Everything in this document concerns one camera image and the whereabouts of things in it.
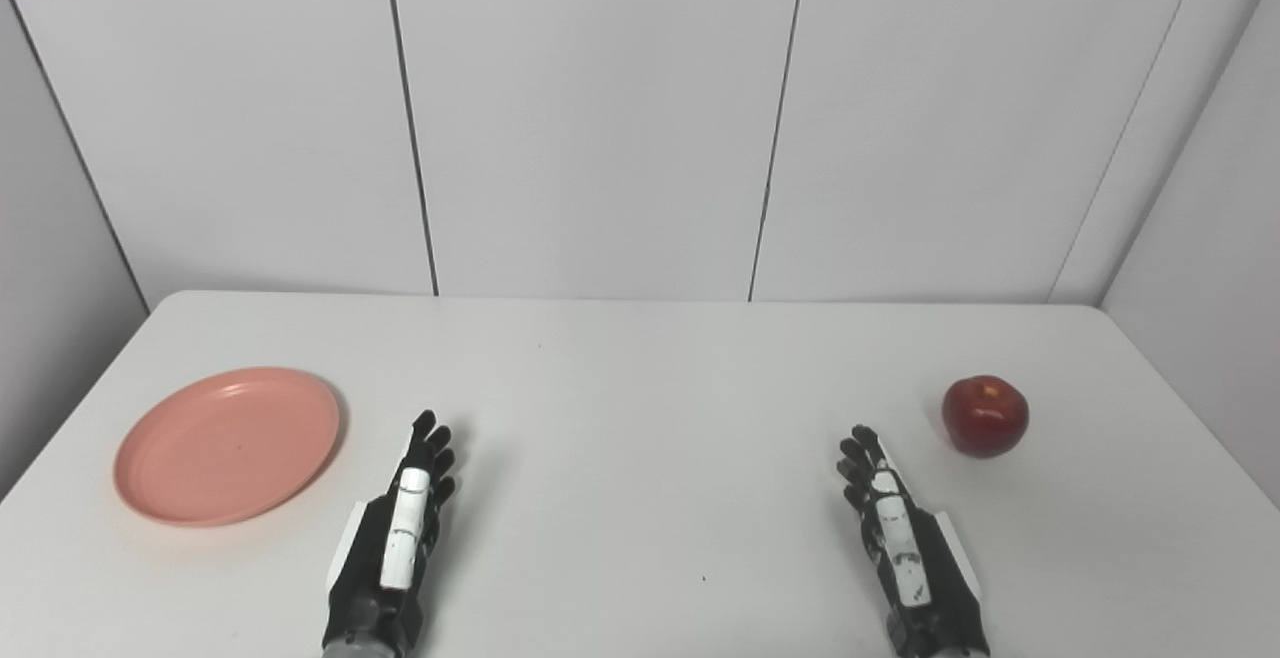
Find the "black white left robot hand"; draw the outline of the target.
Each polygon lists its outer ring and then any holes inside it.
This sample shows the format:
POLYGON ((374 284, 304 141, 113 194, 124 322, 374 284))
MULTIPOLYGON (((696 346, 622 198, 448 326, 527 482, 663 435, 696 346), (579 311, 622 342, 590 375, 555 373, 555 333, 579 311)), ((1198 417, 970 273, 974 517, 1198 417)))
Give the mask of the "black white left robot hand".
POLYGON ((426 408, 381 494, 355 506, 326 575, 324 657, 408 657, 422 634, 422 582, 452 498, 452 431, 426 408))

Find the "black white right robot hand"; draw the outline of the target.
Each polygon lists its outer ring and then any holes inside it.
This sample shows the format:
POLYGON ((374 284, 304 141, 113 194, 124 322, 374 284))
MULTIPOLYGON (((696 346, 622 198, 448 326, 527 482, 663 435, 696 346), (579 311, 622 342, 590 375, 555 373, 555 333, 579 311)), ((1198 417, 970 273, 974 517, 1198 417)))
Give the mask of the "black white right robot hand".
POLYGON ((872 428, 854 426, 838 447, 844 497, 887 600, 895 655, 989 657, 980 586, 954 522, 919 507, 872 428))

